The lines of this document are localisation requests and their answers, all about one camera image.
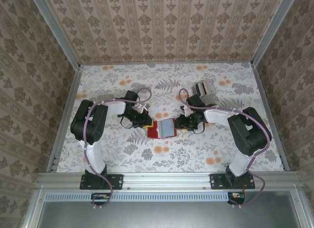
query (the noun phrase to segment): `ventilated metal strip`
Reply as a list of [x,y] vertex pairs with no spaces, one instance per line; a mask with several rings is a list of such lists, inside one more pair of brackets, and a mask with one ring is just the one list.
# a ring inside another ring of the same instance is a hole
[[[49,192],[45,202],[91,202],[91,192]],[[228,201],[228,192],[207,193],[113,193],[112,202],[225,202]]]

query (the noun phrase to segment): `gray leaf pattern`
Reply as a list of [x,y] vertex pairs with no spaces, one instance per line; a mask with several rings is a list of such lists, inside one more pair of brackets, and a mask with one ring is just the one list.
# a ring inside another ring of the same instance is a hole
[[[269,126],[249,63],[82,66],[81,69],[81,85],[69,124],[83,99],[120,98],[128,90],[138,91],[142,87],[149,87],[153,93],[148,101],[153,120],[176,118],[183,114],[179,90],[186,88],[191,94],[195,83],[211,79],[215,92],[202,98],[205,104],[236,109],[252,106]],[[142,90],[139,96],[144,100],[149,93]],[[120,120],[114,115],[108,117],[100,140],[102,156],[111,173],[224,171],[237,152],[227,126],[208,123],[199,135],[178,131],[177,137],[151,139],[147,138],[147,129],[125,129]],[[11,128],[9,122],[3,127]],[[82,148],[68,128],[57,171],[83,172],[85,167]],[[252,170],[282,170],[273,141],[270,149],[255,160]],[[28,173],[24,167],[20,176],[23,173]]]

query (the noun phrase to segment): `floral tablecloth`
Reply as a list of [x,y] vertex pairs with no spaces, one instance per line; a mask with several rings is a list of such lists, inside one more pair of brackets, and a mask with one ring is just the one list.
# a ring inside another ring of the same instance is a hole
[[[269,128],[261,96],[249,63],[210,64],[141,64],[115,66],[82,66],[82,77],[70,123],[83,99],[92,101],[123,97],[127,90],[150,87],[149,114],[153,120],[176,118],[182,111],[178,91],[191,90],[200,80],[212,79],[216,94],[203,101],[226,108],[254,107]],[[141,99],[148,92],[140,94]],[[228,127],[206,124],[204,133],[179,131],[177,137],[150,139],[141,128],[125,129],[120,118],[107,118],[101,138],[103,159],[108,171],[127,172],[215,172],[224,171],[237,148]],[[57,172],[83,172],[86,161],[79,142],[66,133]],[[253,171],[282,171],[274,141],[260,155]]]

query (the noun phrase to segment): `gray panel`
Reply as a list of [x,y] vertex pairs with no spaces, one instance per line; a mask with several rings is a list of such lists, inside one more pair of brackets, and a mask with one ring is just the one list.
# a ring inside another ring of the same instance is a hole
[[264,192],[252,204],[226,202],[45,203],[40,228],[298,228],[290,192]]

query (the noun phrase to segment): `wall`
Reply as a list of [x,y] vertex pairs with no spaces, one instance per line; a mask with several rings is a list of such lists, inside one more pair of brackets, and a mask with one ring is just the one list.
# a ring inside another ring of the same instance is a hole
[[74,70],[32,0],[0,0],[0,227],[46,170]]
[[314,0],[295,0],[258,65],[292,170],[314,207]]
[[46,0],[80,63],[250,60],[280,0]]

